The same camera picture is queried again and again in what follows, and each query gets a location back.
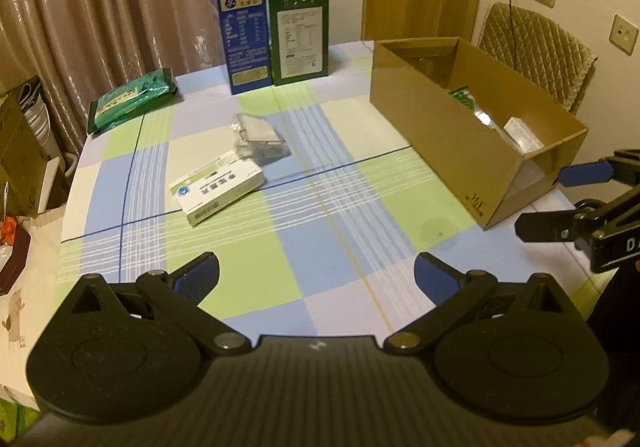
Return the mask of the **white green ointment box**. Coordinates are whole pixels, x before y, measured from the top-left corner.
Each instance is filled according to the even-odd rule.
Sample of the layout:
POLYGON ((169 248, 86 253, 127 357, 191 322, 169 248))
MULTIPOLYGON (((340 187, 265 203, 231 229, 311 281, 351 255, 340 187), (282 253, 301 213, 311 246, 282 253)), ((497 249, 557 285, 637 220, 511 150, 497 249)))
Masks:
POLYGON ((506 124, 504 124, 503 130, 506 132, 506 135, 514 141, 514 144, 518 146, 518 149, 520 149, 523 154, 544 149, 544 143, 521 118, 511 116, 506 124))

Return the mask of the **silver green leaf pouch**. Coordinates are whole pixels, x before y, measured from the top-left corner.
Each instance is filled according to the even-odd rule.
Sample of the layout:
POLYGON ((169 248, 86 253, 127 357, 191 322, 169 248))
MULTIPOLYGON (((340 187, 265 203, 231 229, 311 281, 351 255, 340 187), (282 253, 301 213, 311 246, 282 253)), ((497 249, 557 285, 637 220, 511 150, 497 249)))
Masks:
POLYGON ((475 118, 477 118, 477 120, 480 121, 480 123, 482 123, 484 126, 495 130, 500 129, 500 126, 477 103, 477 100, 472 95, 472 92, 469 90, 468 86, 462 86, 450 90, 449 95, 457 100, 458 103, 461 103, 463 107, 471 110, 475 118))

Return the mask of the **white tablet medicine box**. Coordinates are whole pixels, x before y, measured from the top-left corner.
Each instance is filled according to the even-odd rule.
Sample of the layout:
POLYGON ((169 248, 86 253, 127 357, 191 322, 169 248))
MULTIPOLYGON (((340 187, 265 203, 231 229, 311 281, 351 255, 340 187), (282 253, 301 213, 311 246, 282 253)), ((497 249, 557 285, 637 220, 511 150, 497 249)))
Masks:
POLYGON ((264 173, 256 162, 231 150, 174 181, 169 192, 195 227, 264 182, 264 173))

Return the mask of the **quilted beige chair cushion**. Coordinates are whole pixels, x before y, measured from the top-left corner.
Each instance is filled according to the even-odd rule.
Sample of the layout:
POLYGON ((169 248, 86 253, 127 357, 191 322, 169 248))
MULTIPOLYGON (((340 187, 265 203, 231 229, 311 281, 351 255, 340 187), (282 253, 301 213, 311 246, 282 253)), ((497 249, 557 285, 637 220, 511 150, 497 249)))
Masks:
POLYGON ((596 54, 556 22, 536 11, 494 3, 477 47, 545 89, 575 114, 594 73, 596 54))

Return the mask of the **checkered tablecloth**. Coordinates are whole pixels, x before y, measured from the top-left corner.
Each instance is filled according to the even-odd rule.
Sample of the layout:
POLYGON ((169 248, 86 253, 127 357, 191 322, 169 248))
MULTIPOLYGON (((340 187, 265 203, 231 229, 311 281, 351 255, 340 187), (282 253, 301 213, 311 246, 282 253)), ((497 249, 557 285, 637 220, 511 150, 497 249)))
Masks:
POLYGON ((552 274, 589 314, 608 284, 570 245, 518 240, 512 222, 478 227, 369 100, 373 46, 330 50, 326 77, 232 95, 224 68, 179 78, 162 109, 91 137, 66 205, 54 297, 100 274, 128 282, 218 256, 203 308, 248 337, 364 334, 384 339, 429 311, 413 263, 427 251, 503 281, 552 274), (191 226, 169 187, 229 151, 230 120, 266 118, 288 155, 265 185, 191 226))

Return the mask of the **clear plastic packet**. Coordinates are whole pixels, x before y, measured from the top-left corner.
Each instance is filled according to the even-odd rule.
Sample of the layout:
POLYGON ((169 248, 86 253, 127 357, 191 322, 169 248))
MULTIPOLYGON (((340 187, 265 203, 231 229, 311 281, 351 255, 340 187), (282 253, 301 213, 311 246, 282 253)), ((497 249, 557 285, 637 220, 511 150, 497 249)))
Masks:
POLYGON ((230 128, 235 133, 235 152, 243 159, 267 165, 291 154, 285 139, 262 116, 237 113, 230 128))

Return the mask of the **green tea packet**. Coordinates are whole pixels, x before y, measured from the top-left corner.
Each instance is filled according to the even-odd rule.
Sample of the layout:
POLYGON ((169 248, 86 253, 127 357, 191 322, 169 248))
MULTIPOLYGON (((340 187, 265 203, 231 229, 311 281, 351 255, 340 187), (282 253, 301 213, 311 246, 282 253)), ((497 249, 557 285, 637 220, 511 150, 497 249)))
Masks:
POLYGON ((87 134, 104 133, 162 107, 177 92, 171 69, 158 69, 135 78, 90 103, 87 134))

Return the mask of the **cardboard box with bags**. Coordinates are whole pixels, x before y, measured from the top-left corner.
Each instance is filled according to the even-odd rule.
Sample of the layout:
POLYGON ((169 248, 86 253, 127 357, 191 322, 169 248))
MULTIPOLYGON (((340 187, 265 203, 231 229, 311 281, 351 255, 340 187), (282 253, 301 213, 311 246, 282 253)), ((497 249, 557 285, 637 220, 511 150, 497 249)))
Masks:
POLYGON ((1 94, 1 192, 9 186, 10 215, 38 213, 47 166, 60 159, 46 209, 65 203, 70 184, 66 162, 51 127, 40 78, 35 75, 1 94))

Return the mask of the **brown cardboard box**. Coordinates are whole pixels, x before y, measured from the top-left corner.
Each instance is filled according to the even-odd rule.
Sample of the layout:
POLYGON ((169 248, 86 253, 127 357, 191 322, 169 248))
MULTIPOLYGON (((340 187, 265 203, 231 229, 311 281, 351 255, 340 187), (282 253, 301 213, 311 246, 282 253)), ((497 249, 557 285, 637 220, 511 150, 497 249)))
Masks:
POLYGON ((484 229, 550 191, 588 133, 544 89, 459 37, 375 42, 370 100, 484 229), (449 95, 462 86, 499 130, 449 95), (544 149, 523 154, 503 130, 511 116, 544 149))

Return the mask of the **green milk carton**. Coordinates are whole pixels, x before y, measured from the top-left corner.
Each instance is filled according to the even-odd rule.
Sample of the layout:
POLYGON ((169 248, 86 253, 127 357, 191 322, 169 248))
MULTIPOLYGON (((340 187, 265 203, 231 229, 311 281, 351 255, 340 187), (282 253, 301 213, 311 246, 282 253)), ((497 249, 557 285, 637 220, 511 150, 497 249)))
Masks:
POLYGON ((329 0, 266 0, 272 81, 329 75, 329 0))

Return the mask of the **beige curtain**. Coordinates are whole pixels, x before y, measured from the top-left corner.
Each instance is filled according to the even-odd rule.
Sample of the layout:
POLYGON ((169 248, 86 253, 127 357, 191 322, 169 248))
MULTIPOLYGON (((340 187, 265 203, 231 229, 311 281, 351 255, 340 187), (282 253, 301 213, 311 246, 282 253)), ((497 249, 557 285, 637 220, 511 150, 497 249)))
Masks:
POLYGON ((223 61, 215 0, 1 0, 1 86, 40 77, 65 151, 84 147, 90 103, 109 90, 223 61))

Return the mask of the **blue milk carton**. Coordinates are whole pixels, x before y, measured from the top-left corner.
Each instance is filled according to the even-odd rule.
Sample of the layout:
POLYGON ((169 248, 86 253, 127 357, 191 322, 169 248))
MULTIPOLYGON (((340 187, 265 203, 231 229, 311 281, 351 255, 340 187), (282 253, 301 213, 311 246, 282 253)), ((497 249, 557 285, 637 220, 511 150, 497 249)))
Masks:
POLYGON ((269 86, 266 0, 215 0, 215 6, 232 94, 269 86))

